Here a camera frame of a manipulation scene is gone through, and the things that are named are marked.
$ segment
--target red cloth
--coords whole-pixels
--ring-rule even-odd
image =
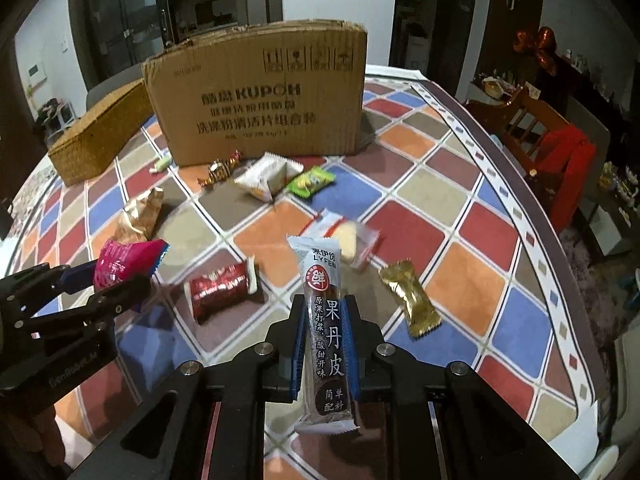
[[[569,225],[582,197],[582,186],[596,156],[596,147],[572,124],[549,132],[540,143],[535,165],[539,171],[562,173],[562,182],[548,211],[556,233]]]

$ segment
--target red circular logo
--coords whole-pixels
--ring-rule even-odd
[[[322,265],[312,265],[306,272],[305,281],[313,290],[327,290],[329,288],[329,275]]]

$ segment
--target blue gripper pad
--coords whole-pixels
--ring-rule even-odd
[[[97,261],[93,260],[65,270],[58,282],[60,292],[75,294],[92,286],[94,284],[95,264]]]
[[[291,381],[289,393],[293,400],[298,398],[298,393],[302,386],[302,366],[305,361],[306,328],[308,327],[307,317],[305,302],[305,306],[300,313],[300,320],[298,321],[296,343],[291,359]]]
[[[360,380],[358,369],[358,353],[356,352],[349,309],[344,298],[340,300],[340,323],[342,325],[342,354],[344,355],[344,369],[347,375],[349,393],[354,400],[360,399]]]

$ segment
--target gold foil wrapper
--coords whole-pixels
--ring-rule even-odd
[[[207,187],[217,182],[224,182],[231,177],[234,169],[240,164],[242,153],[235,150],[231,155],[231,158],[217,158],[207,168],[209,176],[207,178],[199,178],[198,184],[200,187]]]
[[[163,198],[164,190],[152,187],[129,200],[118,217],[114,240],[121,244],[149,240],[153,235]]]
[[[423,336],[442,323],[440,314],[420,286],[411,261],[403,260],[380,269],[380,279],[402,306],[411,337]]]

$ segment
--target metal screw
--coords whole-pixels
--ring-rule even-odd
[[[273,345],[271,343],[263,341],[254,346],[254,351],[258,355],[269,355],[271,352],[273,352]]]
[[[390,355],[396,353],[396,347],[391,343],[380,343],[378,346],[376,346],[376,352],[378,352],[380,355],[383,355],[384,357],[389,357]]]
[[[463,363],[462,361],[453,361],[449,365],[449,370],[451,370],[455,375],[467,375],[471,368],[469,368],[468,364]]]
[[[201,366],[197,361],[185,361],[180,365],[180,373],[183,375],[193,375],[200,371]]]

